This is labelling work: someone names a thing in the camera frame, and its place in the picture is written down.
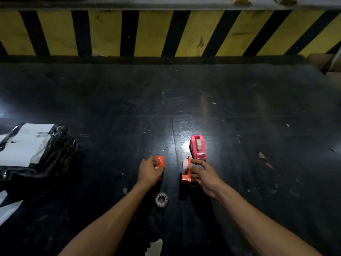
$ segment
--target orange plastic part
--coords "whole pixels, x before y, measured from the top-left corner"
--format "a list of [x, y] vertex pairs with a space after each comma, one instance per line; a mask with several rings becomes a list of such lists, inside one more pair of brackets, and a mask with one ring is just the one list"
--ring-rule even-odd
[[187, 160], [188, 160], [188, 165], [187, 165], [186, 172], [185, 172], [185, 174], [181, 174], [181, 183], [184, 183], [184, 184], [190, 184], [191, 183], [191, 170], [190, 170], [191, 157], [189, 156], [187, 158]]
[[165, 167], [165, 157], [163, 155], [158, 155], [155, 157], [158, 160], [158, 164], [155, 165], [155, 168], [158, 169], [161, 166]]

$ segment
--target black plastic wrap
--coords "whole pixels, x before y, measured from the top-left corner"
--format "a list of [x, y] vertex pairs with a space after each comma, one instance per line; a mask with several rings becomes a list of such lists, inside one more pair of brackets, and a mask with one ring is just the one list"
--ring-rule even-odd
[[[24, 124], [16, 126], [0, 142], [0, 153]], [[53, 125], [48, 135], [51, 138], [47, 141], [43, 155], [38, 163], [30, 162], [28, 167], [0, 165], [0, 181], [8, 181], [14, 174], [44, 178], [65, 173], [69, 168], [72, 158], [80, 150], [80, 146], [65, 126]]]

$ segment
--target person's left arm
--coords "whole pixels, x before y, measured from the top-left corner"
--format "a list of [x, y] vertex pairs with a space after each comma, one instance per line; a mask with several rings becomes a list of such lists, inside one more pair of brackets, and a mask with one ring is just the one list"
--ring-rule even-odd
[[162, 175], [164, 167], [155, 169], [156, 159], [143, 159], [139, 178], [133, 189], [108, 212], [76, 235], [58, 256], [113, 256], [145, 194]]

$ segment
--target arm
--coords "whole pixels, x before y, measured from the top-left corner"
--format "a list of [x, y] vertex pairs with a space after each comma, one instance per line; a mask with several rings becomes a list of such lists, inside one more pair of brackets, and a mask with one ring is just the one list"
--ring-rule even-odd
[[145, 194], [162, 175], [155, 169], [155, 158], [143, 159], [133, 189], [108, 212], [88, 225], [61, 251], [59, 256], [113, 256]]
[[276, 223], [249, 204], [239, 193], [224, 183], [206, 162], [191, 160], [204, 170], [192, 166], [192, 181], [218, 200], [235, 220], [254, 250], [261, 256], [321, 256], [298, 236]]

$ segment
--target black plastic wrapped package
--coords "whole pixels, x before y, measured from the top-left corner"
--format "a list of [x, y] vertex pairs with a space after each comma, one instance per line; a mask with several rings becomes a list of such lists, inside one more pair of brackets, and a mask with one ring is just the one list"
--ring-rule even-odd
[[79, 149], [65, 126], [20, 124], [2, 135], [0, 181], [8, 181], [14, 174], [36, 178], [62, 174]]

